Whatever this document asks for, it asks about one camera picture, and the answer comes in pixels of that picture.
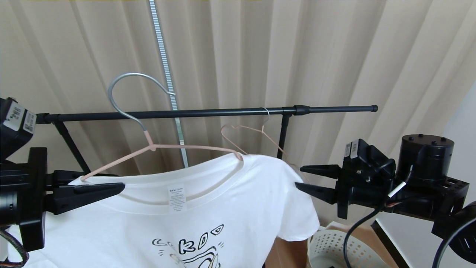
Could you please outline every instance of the black pole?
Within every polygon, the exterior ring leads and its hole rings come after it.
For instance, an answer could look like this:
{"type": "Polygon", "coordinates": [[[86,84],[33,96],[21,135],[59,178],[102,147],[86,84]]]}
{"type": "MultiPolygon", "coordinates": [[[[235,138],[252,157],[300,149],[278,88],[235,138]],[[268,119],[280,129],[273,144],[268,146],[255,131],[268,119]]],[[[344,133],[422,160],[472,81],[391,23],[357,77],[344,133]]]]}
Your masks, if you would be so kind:
{"type": "MultiPolygon", "coordinates": [[[[286,132],[288,131],[289,119],[291,118],[290,114],[283,114],[281,119],[281,133],[279,134],[279,147],[284,150],[284,142],[286,141],[286,132]]],[[[279,159],[283,159],[283,152],[278,149],[278,155],[276,156],[279,159]]]]}
{"type": "MultiPolygon", "coordinates": [[[[267,108],[269,114],[292,114],[303,115],[308,113],[346,113],[346,112],[376,112],[377,106],[336,106],[336,107],[309,107],[295,105],[291,107],[267,108]]],[[[130,115],[139,119],[151,118],[176,118],[176,117],[210,117],[210,116],[237,116],[237,115],[266,115],[268,112],[263,108],[244,109],[212,109],[212,110],[179,110],[179,111],[150,111],[130,112],[130,115]]],[[[95,121],[95,120],[118,120],[127,119],[119,113],[72,113],[72,114],[48,114],[39,113],[37,124],[49,124],[54,122],[70,121],[95,121]]]]}
{"type": "Polygon", "coordinates": [[[88,167],[88,164],[86,163],[86,161],[84,161],[81,152],[79,151],[78,147],[76,147],[76,144],[74,143],[73,138],[71,138],[71,135],[69,134],[69,131],[64,125],[64,123],[55,122],[54,125],[58,130],[59,134],[61,134],[61,136],[63,137],[63,140],[66,142],[66,145],[68,145],[69,150],[73,153],[74,158],[76,158],[76,161],[78,161],[78,164],[81,169],[86,173],[91,172],[88,167]]]}

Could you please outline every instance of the white sticker label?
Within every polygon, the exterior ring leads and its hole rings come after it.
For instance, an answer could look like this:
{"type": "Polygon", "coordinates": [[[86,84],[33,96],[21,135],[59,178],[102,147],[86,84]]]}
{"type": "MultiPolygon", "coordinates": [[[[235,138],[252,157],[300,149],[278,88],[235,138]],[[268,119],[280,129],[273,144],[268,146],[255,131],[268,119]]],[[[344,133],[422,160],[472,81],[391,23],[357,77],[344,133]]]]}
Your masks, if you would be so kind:
{"type": "Polygon", "coordinates": [[[344,157],[347,157],[350,155],[350,146],[352,145],[352,143],[348,143],[346,144],[346,151],[344,153],[344,157]]]}
{"type": "Polygon", "coordinates": [[[23,129],[33,134],[35,131],[36,123],[36,114],[27,110],[27,115],[25,116],[25,122],[23,123],[23,129]]]}
{"type": "Polygon", "coordinates": [[[350,158],[357,158],[357,149],[358,149],[358,140],[354,140],[352,142],[352,146],[350,148],[350,158]]]}
{"type": "Polygon", "coordinates": [[[25,108],[21,107],[16,102],[11,102],[10,109],[8,110],[7,117],[5,118],[3,125],[13,129],[14,131],[18,131],[20,129],[24,113],[25,108]]]}
{"type": "Polygon", "coordinates": [[[187,203],[185,200],[185,187],[183,183],[174,184],[169,189],[169,213],[177,213],[187,211],[187,203]]]}

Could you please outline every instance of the white plastic basket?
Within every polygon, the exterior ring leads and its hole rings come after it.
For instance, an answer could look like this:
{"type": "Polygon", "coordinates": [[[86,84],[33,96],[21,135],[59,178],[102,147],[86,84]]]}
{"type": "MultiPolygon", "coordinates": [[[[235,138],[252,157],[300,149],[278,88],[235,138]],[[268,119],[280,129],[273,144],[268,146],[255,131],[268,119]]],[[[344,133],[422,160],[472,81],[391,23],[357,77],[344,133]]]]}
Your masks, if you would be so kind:
{"type": "MultiPolygon", "coordinates": [[[[346,268],[342,245],[346,234],[338,230],[318,231],[307,242],[307,256],[311,268],[346,268]]],[[[389,266],[362,241],[351,236],[347,256],[352,268],[389,268],[389,266]]]]}

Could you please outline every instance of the clothes hanger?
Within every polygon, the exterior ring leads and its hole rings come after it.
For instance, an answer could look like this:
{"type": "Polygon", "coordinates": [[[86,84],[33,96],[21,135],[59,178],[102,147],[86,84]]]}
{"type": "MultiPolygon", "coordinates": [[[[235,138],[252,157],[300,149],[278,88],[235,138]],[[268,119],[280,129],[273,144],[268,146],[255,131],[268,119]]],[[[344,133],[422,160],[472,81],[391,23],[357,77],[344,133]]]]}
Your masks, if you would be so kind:
{"type": "Polygon", "coordinates": [[[144,131],[144,135],[147,139],[147,142],[149,143],[148,146],[138,150],[138,151],[135,151],[129,155],[126,155],[124,157],[121,157],[119,158],[118,160],[114,161],[114,162],[111,162],[101,168],[98,168],[88,174],[86,174],[85,176],[83,176],[81,178],[81,181],[85,181],[87,178],[91,177],[91,176],[94,176],[110,167],[113,167],[119,163],[122,163],[126,160],[129,160],[137,155],[140,155],[141,153],[144,153],[146,151],[155,151],[157,148],[172,148],[172,149],[175,149],[175,148],[185,148],[185,149],[206,149],[206,150],[215,150],[215,151],[222,151],[222,152],[230,152],[230,153],[234,153],[235,156],[239,159],[239,160],[243,160],[243,157],[235,150],[232,150],[232,149],[227,149],[227,148],[221,148],[221,147],[213,147],[213,146],[201,146],[201,145],[179,145],[179,144],[154,144],[153,141],[152,141],[152,138],[150,137],[150,134],[149,132],[147,131],[147,128],[145,127],[145,125],[142,123],[141,120],[137,119],[136,117],[124,112],[122,109],[120,109],[118,107],[118,105],[116,104],[116,102],[114,101],[114,98],[112,97],[112,89],[114,88],[114,86],[116,85],[116,83],[121,80],[122,78],[124,77],[128,77],[128,76],[142,76],[142,77],[145,77],[145,78],[148,78],[150,80],[152,80],[155,84],[157,84],[166,94],[169,94],[169,95],[175,95],[174,93],[172,92],[169,92],[168,90],[165,89],[165,87],[160,84],[155,78],[149,76],[149,75],[146,75],[146,74],[143,74],[143,73],[139,73],[139,72],[129,72],[129,73],[125,73],[125,74],[122,74],[118,77],[116,77],[112,82],[111,84],[109,85],[109,88],[108,88],[108,98],[109,98],[109,101],[111,102],[112,106],[114,107],[114,109],[116,109],[120,114],[122,114],[123,116],[127,117],[127,118],[130,118],[134,121],[136,121],[137,123],[139,123],[139,125],[142,127],[142,130],[144,131]]]}
{"type": "MultiPolygon", "coordinates": [[[[269,120],[270,114],[269,114],[269,111],[268,111],[267,108],[264,108],[264,107],[262,107],[262,108],[265,109],[266,112],[268,113],[268,118],[267,118],[265,121],[263,121],[263,125],[261,126],[261,130],[256,129],[256,128],[252,128],[252,127],[249,127],[249,126],[245,126],[245,125],[233,126],[233,125],[231,125],[231,124],[226,124],[226,125],[224,125],[224,126],[221,127],[221,136],[222,136],[223,138],[225,138],[225,140],[227,140],[229,143],[231,143],[232,145],[234,145],[236,148],[238,148],[238,150],[240,150],[241,152],[243,152],[243,154],[247,155],[247,154],[248,154],[247,152],[245,152],[243,149],[241,149],[238,145],[236,145],[234,142],[232,142],[230,139],[228,139],[228,138],[225,136],[225,134],[223,133],[223,130],[224,130],[225,128],[231,127],[231,128],[233,128],[233,129],[245,128],[245,129],[249,129],[249,130],[253,130],[253,131],[260,132],[260,133],[263,134],[266,138],[268,138],[268,140],[270,140],[270,141],[278,148],[278,150],[280,150],[280,151],[283,153],[283,155],[284,155],[284,157],[285,157],[285,162],[286,162],[288,165],[295,167],[295,168],[299,171],[299,167],[298,167],[297,165],[288,162],[288,155],[286,154],[286,152],[285,152],[281,147],[279,147],[279,145],[278,145],[268,134],[265,133],[265,124],[266,124],[266,122],[269,120]]],[[[308,182],[309,184],[311,184],[311,182],[310,182],[309,179],[306,177],[306,175],[304,175],[304,174],[301,173],[301,172],[299,172],[299,173],[307,180],[307,182],[308,182]]]]}

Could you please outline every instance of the t-shirt neckline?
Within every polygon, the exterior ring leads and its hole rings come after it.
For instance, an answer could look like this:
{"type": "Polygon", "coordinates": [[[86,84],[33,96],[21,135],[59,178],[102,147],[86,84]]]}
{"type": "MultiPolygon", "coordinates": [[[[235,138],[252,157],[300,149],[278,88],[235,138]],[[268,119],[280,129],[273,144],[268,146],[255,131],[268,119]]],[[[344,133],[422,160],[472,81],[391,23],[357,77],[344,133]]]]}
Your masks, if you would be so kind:
{"type": "MultiPolygon", "coordinates": [[[[220,169],[227,169],[232,166],[241,165],[239,170],[234,171],[234,174],[230,176],[221,185],[207,194],[187,200],[187,210],[193,210],[199,206],[202,206],[215,198],[222,195],[228,189],[230,189],[251,166],[252,156],[242,155],[243,161],[237,159],[234,154],[226,154],[218,158],[200,163],[195,166],[174,170],[170,172],[164,172],[159,174],[150,175],[133,175],[133,176],[95,176],[90,177],[86,182],[80,180],[81,177],[72,181],[70,185],[87,185],[87,184],[103,184],[103,183],[117,183],[122,182],[126,184],[126,188],[123,193],[127,194],[128,188],[145,188],[145,187],[167,187],[170,185],[184,183],[188,180],[194,179],[194,177],[203,177],[206,174],[211,174],[219,171],[220,169]]],[[[124,213],[142,214],[142,215],[167,215],[169,214],[168,205],[157,205],[139,202],[128,198],[125,194],[118,194],[103,200],[96,202],[96,204],[105,206],[109,209],[116,210],[124,213]]]]}

